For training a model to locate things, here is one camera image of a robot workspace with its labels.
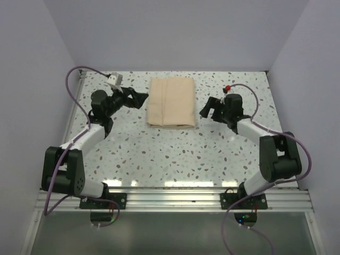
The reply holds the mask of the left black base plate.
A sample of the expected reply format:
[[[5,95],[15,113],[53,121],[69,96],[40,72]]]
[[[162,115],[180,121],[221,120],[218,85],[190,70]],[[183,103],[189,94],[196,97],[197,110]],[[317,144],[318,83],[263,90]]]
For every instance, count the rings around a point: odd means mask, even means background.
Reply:
[[[118,204],[119,208],[124,210],[128,201],[127,193],[109,193],[107,198],[88,198],[80,201],[80,209],[117,209],[118,206],[108,201],[114,201]]]

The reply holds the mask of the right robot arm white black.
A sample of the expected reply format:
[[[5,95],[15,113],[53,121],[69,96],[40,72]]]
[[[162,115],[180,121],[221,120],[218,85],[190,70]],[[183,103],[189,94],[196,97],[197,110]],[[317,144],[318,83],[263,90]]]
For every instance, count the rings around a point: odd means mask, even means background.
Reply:
[[[250,208],[255,195],[278,181],[288,180],[302,171],[300,155],[292,133],[270,133],[255,124],[251,116],[244,114],[243,99],[239,94],[225,95],[223,99],[209,97],[200,116],[207,118],[213,110],[212,120],[224,123],[235,134],[241,135],[259,147],[259,171],[242,182],[237,191],[237,204]]]

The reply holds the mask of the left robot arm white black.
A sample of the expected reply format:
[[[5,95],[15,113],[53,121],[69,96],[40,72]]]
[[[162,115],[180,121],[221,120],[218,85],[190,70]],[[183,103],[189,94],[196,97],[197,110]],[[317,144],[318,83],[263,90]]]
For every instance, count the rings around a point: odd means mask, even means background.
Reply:
[[[59,147],[49,147],[45,152],[41,188],[49,194],[56,192],[76,197],[92,197],[96,207],[103,209],[110,203],[107,184],[86,178],[84,157],[105,140],[113,127],[112,115],[123,106],[139,109],[147,93],[136,92],[133,88],[113,90],[108,95],[103,90],[91,94],[91,110],[88,126],[68,142]]]

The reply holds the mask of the aluminium front rail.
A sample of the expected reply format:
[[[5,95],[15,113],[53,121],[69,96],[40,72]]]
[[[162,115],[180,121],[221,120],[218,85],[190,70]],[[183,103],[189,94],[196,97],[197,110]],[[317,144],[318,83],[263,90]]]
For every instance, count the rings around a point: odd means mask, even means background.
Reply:
[[[126,193],[125,212],[218,213],[219,194],[227,188],[138,188],[110,189],[110,193]],[[308,191],[275,187],[265,192],[268,209],[273,212],[313,212]]]

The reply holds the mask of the beige cloth wrap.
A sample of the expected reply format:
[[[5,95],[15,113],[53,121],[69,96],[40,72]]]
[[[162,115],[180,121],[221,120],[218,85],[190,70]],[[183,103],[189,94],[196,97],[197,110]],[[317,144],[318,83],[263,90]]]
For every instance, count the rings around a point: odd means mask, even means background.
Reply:
[[[195,83],[192,78],[152,78],[147,104],[147,123],[161,128],[196,126]]]

